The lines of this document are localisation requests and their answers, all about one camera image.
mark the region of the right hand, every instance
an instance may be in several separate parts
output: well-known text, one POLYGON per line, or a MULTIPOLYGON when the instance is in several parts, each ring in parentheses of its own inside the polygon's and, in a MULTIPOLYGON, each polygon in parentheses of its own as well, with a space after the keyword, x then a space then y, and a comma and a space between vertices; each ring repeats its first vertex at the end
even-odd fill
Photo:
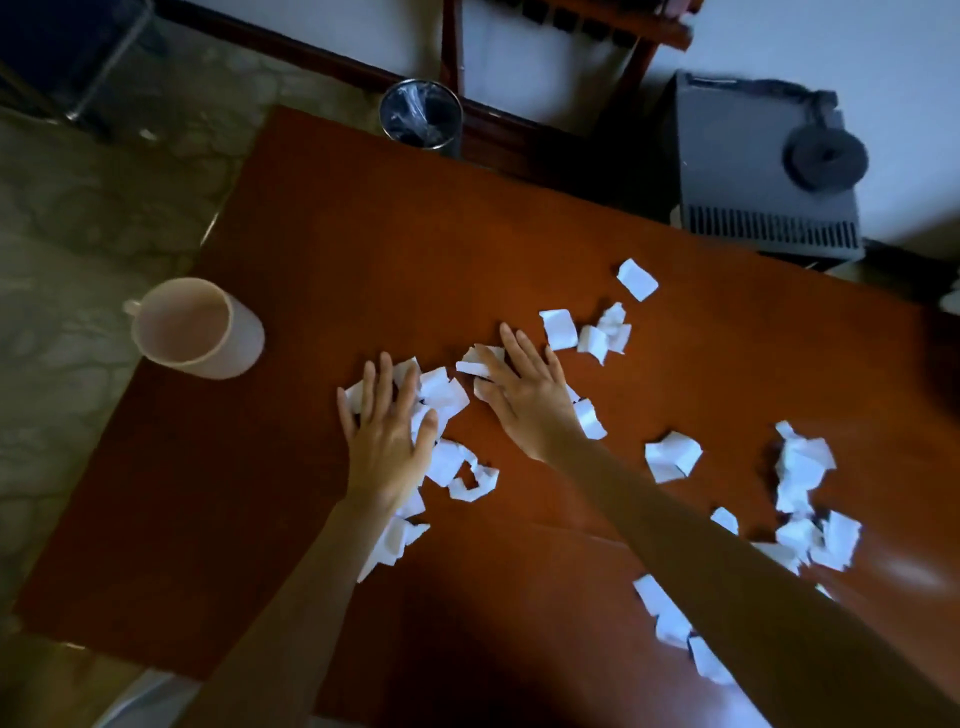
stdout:
POLYGON ((566 392, 564 368, 550 347, 544 361, 523 331, 514 336, 501 324, 500 338, 516 372, 490 349, 478 346, 493 381, 479 379, 477 389, 510 439, 534 460, 548 463, 558 449, 587 439, 566 392))

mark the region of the cup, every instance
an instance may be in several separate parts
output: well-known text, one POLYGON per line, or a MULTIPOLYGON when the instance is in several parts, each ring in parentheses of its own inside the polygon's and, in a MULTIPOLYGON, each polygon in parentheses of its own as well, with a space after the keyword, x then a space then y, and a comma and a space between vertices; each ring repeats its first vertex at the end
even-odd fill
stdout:
POLYGON ((131 334, 140 353, 190 375, 239 376, 263 352, 263 324, 209 280, 166 280, 123 309, 133 318, 131 334))

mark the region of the skin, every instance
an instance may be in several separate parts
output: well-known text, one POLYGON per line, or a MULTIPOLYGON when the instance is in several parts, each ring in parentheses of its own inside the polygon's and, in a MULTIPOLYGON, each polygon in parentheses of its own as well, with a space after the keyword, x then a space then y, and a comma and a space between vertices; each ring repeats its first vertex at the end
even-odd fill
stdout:
MULTIPOLYGON (((771 725, 960 725, 960 709, 857 618, 588 440, 557 355, 540 356, 505 324, 500 334, 513 369, 480 348, 492 382, 479 386, 504 430, 606 515, 771 725)), ((367 362, 359 428, 338 390, 348 494, 180 728, 302 726, 309 716, 360 569, 429 465, 436 413, 413 447, 419 373, 408 373, 391 407, 392 369, 387 354, 379 377, 367 362)))

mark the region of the brown tabletop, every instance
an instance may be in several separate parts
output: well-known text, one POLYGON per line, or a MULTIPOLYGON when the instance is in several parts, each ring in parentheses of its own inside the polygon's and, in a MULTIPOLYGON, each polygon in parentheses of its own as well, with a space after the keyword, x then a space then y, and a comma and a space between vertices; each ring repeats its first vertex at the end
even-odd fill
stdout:
MULTIPOLYGON (((735 247, 278 109, 200 255, 262 319, 247 374, 142 363, 16 605, 28 629, 203 679, 344 492, 334 388, 365 358, 451 367, 538 311, 623 301, 627 354, 560 356, 611 450, 671 428, 705 449, 664 486, 770 539, 787 419, 838 463, 819 506, 864 523, 853 568, 814 569, 960 697, 955 320, 735 247), (630 299, 615 266, 660 281, 630 299)), ((642 565, 474 401, 446 436, 501 470, 474 503, 423 485, 431 530, 350 605, 318 710, 377 724, 762 724, 737 688, 654 638, 642 565)))

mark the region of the trash can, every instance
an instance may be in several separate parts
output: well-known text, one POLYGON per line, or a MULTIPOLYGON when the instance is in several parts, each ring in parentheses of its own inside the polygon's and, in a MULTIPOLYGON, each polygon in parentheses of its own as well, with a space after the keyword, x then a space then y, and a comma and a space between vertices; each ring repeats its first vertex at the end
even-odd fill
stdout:
POLYGON ((449 88, 409 79, 387 89, 380 101, 380 127, 394 141, 460 158, 464 108, 449 88))

